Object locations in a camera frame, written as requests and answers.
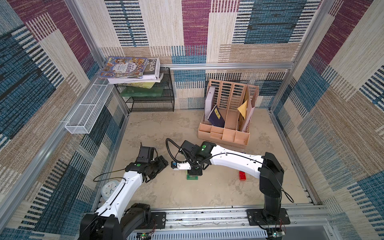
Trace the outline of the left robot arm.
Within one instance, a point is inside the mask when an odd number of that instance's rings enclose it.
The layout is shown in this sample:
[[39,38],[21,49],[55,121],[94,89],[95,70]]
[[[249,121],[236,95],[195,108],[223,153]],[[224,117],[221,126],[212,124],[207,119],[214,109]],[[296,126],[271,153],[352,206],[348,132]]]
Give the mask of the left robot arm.
[[153,147],[140,147],[135,162],[124,169],[121,182],[105,203],[93,214],[86,214],[80,225],[80,240],[125,240],[136,229],[144,229],[142,240],[165,226],[165,214],[152,215],[147,204],[128,204],[143,183],[153,180],[168,166]]

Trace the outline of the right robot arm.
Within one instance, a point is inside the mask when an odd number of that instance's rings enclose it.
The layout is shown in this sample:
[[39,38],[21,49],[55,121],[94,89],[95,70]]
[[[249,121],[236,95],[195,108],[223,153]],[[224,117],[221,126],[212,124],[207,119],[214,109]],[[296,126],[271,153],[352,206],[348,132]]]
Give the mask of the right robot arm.
[[259,179],[259,189],[264,195],[264,208],[251,215],[261,225],[272,224],[280,219],[284,170],[275,155],[266,152],[248,155],[225,149],[215,143],[203,142],[200,146],[184,141],[178,153],[185,160],[174,160],[177,169],[197,171],[201,176],[208,166],[224,166]]

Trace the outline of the long green lego brick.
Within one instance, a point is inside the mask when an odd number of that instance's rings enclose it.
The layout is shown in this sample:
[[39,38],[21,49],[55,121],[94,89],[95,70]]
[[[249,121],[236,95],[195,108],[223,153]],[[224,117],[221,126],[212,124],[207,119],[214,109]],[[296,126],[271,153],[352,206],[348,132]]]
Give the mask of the long green lego brick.
[[190,175],[187,175],[187,180],[188,180],[188,181],[197,181],[197,180],[198,180],[198,176],[190,176]]

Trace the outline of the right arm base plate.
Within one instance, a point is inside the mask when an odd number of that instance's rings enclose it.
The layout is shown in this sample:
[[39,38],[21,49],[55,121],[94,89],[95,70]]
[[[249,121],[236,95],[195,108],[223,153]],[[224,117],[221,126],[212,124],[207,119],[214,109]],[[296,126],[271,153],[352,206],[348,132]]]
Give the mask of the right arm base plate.
[[271,226],[271,225],[284,225],[291,224],[291,220],[284,208],[280,209],[277,216],[268,214],[264,209],[247,209],[247,218],[250,226]]

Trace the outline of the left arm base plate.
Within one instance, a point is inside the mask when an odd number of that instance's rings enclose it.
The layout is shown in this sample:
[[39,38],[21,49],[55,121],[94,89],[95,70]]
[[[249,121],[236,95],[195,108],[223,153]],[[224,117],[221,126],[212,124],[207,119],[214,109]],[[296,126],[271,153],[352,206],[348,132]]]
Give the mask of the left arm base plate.
[[151,220],[148,229],[164,229],[166,227],[167,213],[166,212],[152,212]]

